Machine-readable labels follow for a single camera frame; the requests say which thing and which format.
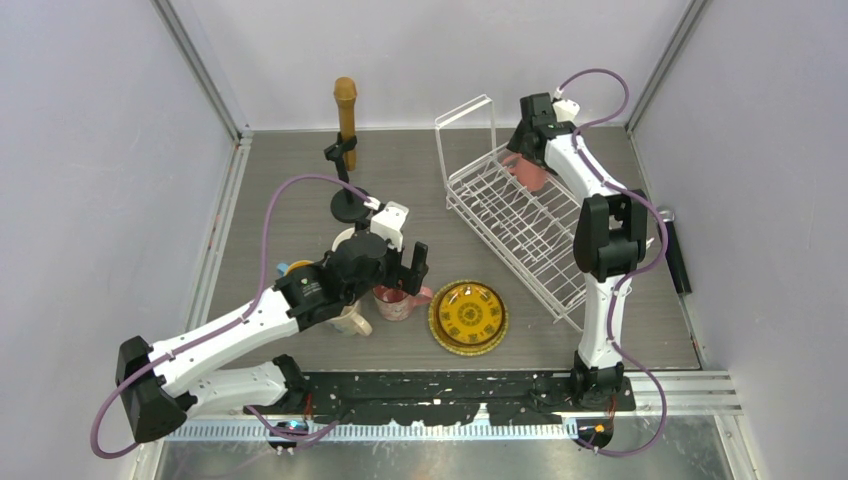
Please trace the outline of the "pink floral cup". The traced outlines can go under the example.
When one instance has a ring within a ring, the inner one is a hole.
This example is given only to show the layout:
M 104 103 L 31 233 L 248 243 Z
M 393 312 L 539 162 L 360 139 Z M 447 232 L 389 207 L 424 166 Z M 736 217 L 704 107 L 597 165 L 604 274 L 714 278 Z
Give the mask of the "pink floral cup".
M 377 286 L 372 292 L 380 315 L 392 322 L 406 320 L 415 308 L 430 303 L 434 296 L 428 287 L 421 287 L 417 295 L 384 286 Z

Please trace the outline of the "pink plastic cup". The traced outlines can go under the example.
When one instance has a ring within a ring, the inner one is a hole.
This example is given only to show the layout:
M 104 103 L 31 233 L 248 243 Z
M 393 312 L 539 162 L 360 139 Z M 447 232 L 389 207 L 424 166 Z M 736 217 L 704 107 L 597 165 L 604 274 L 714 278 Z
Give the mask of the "pink plastic cup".
M 541 190 L 547 180 L 548 172 L 525 159 L 521 154 L 513 153 L 501 161 L 507 171 L 529 192 Z

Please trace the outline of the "beige ceramic bowl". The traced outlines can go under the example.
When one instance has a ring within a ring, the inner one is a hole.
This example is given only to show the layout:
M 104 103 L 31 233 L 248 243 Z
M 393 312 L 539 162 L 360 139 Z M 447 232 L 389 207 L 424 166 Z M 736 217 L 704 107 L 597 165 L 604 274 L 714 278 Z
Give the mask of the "beige ceramic bowl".
M 331 251 L 336 252 L 339 246 L 346 240 L 351 239 L 356 234 L 356 228 L 350 227 L 340 232 L 334 239 Z

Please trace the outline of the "cream floral cup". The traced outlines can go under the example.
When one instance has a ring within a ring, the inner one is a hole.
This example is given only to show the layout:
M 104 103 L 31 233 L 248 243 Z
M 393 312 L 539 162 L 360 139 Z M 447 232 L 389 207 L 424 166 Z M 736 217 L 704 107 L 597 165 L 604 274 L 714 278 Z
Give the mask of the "cream floral cup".
M 373 332 L 371 323 L 362 315 L 361 302 L 345 306 L 339 316 L 324 322 L 335 332 L 344 336 L 370 336 Z

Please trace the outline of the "blue patterned bowl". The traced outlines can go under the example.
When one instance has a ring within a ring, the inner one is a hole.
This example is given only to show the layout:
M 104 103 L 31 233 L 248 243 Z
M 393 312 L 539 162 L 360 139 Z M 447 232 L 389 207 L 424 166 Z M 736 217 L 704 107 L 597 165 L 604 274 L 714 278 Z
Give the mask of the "blue patterned bowl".
M 313 261 L 311 260 L 298 260 L 293 263 L 279 263 L 277 265 L 277 273 L 279 277 L 285 277 L 288 274 L 292 273 L 296 269 L 306 267 L 312 265 Z

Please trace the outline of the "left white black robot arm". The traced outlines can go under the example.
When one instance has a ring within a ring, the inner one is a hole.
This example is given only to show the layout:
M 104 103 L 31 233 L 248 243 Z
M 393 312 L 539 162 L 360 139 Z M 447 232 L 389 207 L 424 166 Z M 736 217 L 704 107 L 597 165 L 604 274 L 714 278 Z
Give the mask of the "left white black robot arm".
M 417 242 L 410 265 L 403 252 L 370 231 L 359 231 L 324 258 L 291 269 L 258 299 L 195 330 L 149 343 L 140 336 L 118 349 L 116 386 L 132 437 L 158 440 L 202 414 L 244 406 L 298 412 L 307 398 L 297 363 L 280 355 L 257 367 L 226 364 L 271 342 L 344 319 L 377 287 L 416 295 L 429 266 Z

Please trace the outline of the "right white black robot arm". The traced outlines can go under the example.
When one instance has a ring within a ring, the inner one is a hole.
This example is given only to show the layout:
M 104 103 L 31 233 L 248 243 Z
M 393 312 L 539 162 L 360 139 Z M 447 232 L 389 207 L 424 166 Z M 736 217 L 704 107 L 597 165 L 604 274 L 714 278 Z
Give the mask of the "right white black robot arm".
M 583 273 L 583 333 L 569 375 L 572 401 L 596 410 L 624 384 L 622 330 L 631 277 L 647 253 L 647 208 L 588 151 L 581 133 L 548 93 L 520 99 L 521 119 L 507 148 L 562 180 L 580 211 L 573 256 Z

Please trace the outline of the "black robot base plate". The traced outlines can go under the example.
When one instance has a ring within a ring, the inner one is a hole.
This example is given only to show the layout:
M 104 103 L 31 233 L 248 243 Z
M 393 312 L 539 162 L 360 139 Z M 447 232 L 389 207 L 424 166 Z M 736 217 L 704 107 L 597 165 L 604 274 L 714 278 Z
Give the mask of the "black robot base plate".
M 307 372 L 264 415 L 309 415 L 320 423 L 410 426 L 467 425 L 479 414 L 496 426 L 545 425 L 564 413 L 633 412 L 629 383 L 615 394 L 577 398 L 565 372 Z

